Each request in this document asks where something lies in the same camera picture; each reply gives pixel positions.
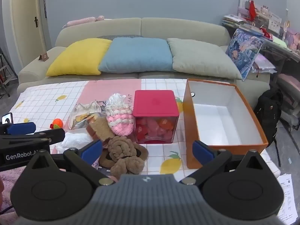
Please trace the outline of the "brown bear-shaped plush pad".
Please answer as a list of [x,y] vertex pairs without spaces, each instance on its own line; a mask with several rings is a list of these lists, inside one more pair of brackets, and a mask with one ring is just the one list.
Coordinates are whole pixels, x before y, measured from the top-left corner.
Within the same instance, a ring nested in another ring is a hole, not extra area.
[[102,117],[91,120],[86,127],[86,131],[94,140],[102,142],[112,139],[115,136],[108,125],[107,119]]

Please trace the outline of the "brown plush dog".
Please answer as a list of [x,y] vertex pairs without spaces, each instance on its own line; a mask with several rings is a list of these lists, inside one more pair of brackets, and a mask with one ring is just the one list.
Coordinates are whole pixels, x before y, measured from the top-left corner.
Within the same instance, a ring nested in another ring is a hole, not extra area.
[[148,155],[147,149],[140,144],[124,136],[115,136],[102,151],[99,165],[110,170],[111,176],[120,179],[124,174],[139,175],[145,167]]

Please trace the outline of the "cream drawstring cloth bag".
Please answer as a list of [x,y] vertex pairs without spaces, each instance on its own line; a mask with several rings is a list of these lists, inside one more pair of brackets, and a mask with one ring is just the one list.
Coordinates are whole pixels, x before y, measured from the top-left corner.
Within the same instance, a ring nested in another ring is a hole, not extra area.
[[68,128],[70,130],[85,128],[91,120],[98,117],[105,117],[105,106],[106,103],[104,101],[98,100],[92,101],[89,104],[76,104],[70,113]]

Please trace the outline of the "pink white crochet pouch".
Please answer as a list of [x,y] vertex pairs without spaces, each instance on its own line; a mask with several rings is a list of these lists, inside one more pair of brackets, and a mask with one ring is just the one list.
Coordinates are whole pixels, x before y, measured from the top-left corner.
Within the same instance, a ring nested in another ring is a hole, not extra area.
[[106,101],[106,119],[115,135],[128,136],[133,132],[134,120],[132,109],[130,95],[115,93]]

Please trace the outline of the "orange cardboard box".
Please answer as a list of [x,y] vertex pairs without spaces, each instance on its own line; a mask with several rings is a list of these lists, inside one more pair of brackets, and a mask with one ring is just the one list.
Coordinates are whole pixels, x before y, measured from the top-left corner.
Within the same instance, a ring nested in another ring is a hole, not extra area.
[[192,151],[197,140],[234,155],[244,155],[251,149],[261,153],[267,147],[267,138],[252,107],[234,84],[188,79],[183,114],[186,163],[190,169],[203,165]]

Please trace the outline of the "red cube container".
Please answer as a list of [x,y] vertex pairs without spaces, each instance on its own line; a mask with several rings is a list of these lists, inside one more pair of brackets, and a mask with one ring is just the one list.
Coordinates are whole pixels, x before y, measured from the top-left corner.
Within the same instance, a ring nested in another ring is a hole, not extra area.
[[137,90],[133,105],[134,134],[138,144],[171,144],[179,119],[172,90]]

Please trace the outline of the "black backpack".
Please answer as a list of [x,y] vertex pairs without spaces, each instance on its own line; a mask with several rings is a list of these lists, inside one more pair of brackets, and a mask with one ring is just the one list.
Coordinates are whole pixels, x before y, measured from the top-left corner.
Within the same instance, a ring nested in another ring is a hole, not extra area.
[[271,88],[265,91],[259,98],[254,113],[264,131],[269,147],[273,142],[276,148],[278,166],[281,167],[281,160],[276,141],[277,124],[281,118],[283,94],[278,88]]

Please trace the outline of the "beige fabric sofa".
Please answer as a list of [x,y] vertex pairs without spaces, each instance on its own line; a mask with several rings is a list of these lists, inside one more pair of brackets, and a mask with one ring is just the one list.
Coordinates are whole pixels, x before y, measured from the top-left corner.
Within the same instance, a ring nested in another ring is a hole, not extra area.
[[249,73],[244,81],[239,79],[230,79],[225,76],[207,76],[203,73],[195,75],[177,71],[160,72],[158,70],[126,74],[102,73],[98,76],[46,76],[46,72],[50,65],[72,43],[88,38],[123,35],[137,35],[144,38],[160,39],[192,39],[215,44],[223,51],[227,49],[230,42],[228,30],[221,25],[175,18],[121,18],[66,27],[59,33],[55,46],[48,50],[47,54],[49,59],[47,61],[42,62],[36,58],[20,71],[18,75],[19,85],[17,93],[21,94],[27,88],[32,86],[83,80],[199,78],[225,81],[235,84],[245,96],[249,104],[254,107],[258,97],[269,89],[270,76],[268,74],[256,75],[253,73]]

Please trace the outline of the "yellow cushion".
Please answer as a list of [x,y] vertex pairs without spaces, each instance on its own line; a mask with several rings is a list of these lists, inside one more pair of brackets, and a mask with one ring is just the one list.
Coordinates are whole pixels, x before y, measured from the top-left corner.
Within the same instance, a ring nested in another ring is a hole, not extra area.
[[90,38],[71,44],[53,61],[46,76],[100,75],[98,67],[111,43],[107,39]]

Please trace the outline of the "paper sheets on floor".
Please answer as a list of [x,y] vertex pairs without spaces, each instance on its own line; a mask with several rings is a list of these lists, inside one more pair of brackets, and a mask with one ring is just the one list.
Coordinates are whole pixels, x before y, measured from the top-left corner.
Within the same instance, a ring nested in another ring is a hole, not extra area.
[[296,205],[291,174],[284,174],[278,177],[278,182],[284,192],[284,201],[279,210],[278,218],[285,224],[293,224],[297,220]]

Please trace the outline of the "blue cushion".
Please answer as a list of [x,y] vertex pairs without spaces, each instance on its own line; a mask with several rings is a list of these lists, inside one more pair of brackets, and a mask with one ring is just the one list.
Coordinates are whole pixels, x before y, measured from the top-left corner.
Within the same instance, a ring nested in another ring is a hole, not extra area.
[[100,72],[123,74],[172,72],[172,53],[166,40],[158,38],[115,38],[103,56]]

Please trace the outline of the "blue anime print pillow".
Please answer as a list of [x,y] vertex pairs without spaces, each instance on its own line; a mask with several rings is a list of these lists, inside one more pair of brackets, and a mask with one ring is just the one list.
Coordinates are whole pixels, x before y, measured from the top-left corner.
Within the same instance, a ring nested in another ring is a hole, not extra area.
[[257,55],[263,47],[264,39],[243,29],[236,29],[226,49],[226,54],[233,61],[245,81]]

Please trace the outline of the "cluttered desk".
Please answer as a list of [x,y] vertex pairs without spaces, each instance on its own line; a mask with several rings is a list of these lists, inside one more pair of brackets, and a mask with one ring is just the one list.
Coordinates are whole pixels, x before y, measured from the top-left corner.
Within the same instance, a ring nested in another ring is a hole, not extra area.
[[225,15],[222,25],[228,29],[230,37],[236,29],[243,29],[264,39],[251,72],[245,81],[237,81],[238,87],[249,96],[255,106],[258,97],[266,90],[277,87],[283,92],[282,120],[288,130],[299,129],[299,79],[283,72],[288,61],[299,62],[299,51],[287,46],[284,39],[289,22],[269,11],[267,6],[256,5],[253,0],[240,0],[238,15]]

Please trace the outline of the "cream door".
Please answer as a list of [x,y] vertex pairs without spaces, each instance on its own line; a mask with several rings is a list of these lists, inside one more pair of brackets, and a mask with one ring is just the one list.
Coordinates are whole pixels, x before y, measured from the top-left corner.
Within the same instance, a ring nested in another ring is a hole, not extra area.
[[21,67],[46,51],[40,0],[11,0],[13,35]]

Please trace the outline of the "pink plush on sofa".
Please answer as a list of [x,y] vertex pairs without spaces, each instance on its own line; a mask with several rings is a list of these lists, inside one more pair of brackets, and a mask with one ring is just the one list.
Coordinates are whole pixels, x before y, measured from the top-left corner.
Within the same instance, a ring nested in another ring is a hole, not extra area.
[[82,18],[79,20],[72,20],[72,21],[68,21],[64,26],[63,29],[67,28],[67,27],[71,27],[71,26],[76,26],[79,24],[85,24],[85,23],[91,23],[91,22],[96,22],[96,21],[103,21],[105,19],[104,16],[98,16],[98,17],[86,17],[86,18]]

